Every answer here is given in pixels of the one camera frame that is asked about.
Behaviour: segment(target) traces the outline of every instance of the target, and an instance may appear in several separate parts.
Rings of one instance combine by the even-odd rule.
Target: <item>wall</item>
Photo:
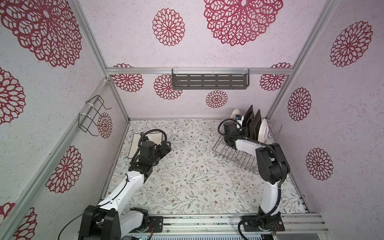
[[[80,0],[110,67],[291,67],[324,3]],[[221,104],[211,107],[212,91],[181,93],[159,77],[114,77],[130,117],[225,118],[250,104],[265,116],[285,79],[252,75],[247,90],[220,91],[214,102]]]
[[[108,86],[100,94],[106,108],[101,107],[95,117],[90,133],[79,130],[63,159],[53,171],[39,196],[32,204],[37,214],[37,227],[33,229],[35,239],[57,239],[61,229],[88,205],[99,203],[101,191],[107,182],[108,169],[119,145],[125,120]],[[77,239],[81,218],[72,222],[63,231],[60,239]]]
[[[341,1],[273,117],[299,188],[336,240],[382,239],[383,11],[379,0]]]
[[[173,90],[167,89],[170,75],[146,74],[142,78],[144,84],[140,91],[130,93],[118,88],[131,118],[227,118],[235,108],[247,110],[251,104],[256,110],[260,108],[265,116],[278,92],[255,84],[261,75],[254,74],[246,90]]]
[[[56,1],[55,7],[37,1],[29,4],[0,0],[0,223],[103,79],[67,2]],[[114,127],[119,135],[120,125]],[[116,137],[110,144],[113,154]],[[91,147],[76,144],[84,161],[95,164],[89,169],[84,163],[80,178],[89,174],[89,179],[104,180],[111,156],[87,156]],[[108,161],[101,162],[103,157]],[[75,186],[79,185],[95,192],[87,196],[92,191],[76,192],[77,201],[88,204],[92,199],[94,204],[101,190],[89,181]],[[70,202],[67,197],[61,200],[62,211],[74,204],[74,198]],[[45,207],[34,207],[38,229],[47,230],[49,222],[40,214]],[[34,213],[29,217],[31,225]]]

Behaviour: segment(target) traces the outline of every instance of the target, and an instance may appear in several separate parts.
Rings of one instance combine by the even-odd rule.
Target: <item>floor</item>
[[[124,178],[134,133],[158,128],[166,132],[172,151],[126,205],[148,209],[150,214],[256,213],[262,201],[263,180],[256,173],[236,168],[217,156],[212,147],[219,138],[220,120],[131,121],[108,188],[110,193]],[[282,187],[280,211],[306,212],[288,178]]]

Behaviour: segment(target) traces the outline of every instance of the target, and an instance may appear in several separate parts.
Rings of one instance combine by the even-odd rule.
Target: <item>cable tie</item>
[[[89,118],[91,118],[90,115],[86,114],[86,113],[80,113],[81,115],[87,115]]]

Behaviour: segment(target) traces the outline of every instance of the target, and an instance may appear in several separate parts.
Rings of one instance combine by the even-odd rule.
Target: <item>wire dish rack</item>
[[[273,122],[267,119],[268,123],[268,137],[265,141],[267,144],[271,144],[277,142],[277,139],[280,135],[282,125],[277,122]],[[239,169],[248,170],[253,174],[257,173],[257,161],[256,157],[252,156],[243,151],[234,150],[230,146],[227,146],[224,137],[220,135],[216,144],[212,148],[212,150],[219,156],[222,156],[223,159],[228,160],[229,162],[233,162],[233,165]]]

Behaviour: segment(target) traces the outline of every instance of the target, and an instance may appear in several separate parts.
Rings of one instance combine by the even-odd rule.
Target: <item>metal rail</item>
[[[82,36],[86,39],[89,44],[89,48],[91,49],[92,54],[94,55],[97,65],[99,66],[101,72],[104,74],[104,77],[108,77],[107,72],[105,70],[105,61],[103,56],[100,53],[99,47],[96,43],[96,40],[92,34],[91,28],[85,18],[85,14],[81,9],[81,5],[78,0],[68,0],[68,4],[79,24],[81,31],[83,32]]]
[[[237,224],[240,222],[241,216],[247,215],[252,214],[162,215],[164,217],[163,231],[156,233],[156,235],[238,235]],[[285,231],[277,232],[276,234],[329,233],[320,214],[282,214],[281,218]],[[243,233],[261,234],[261,232],[245,232],[244,228],[241,228]]]
[[[108,74],[291,74],[293,68],[106,68]]]

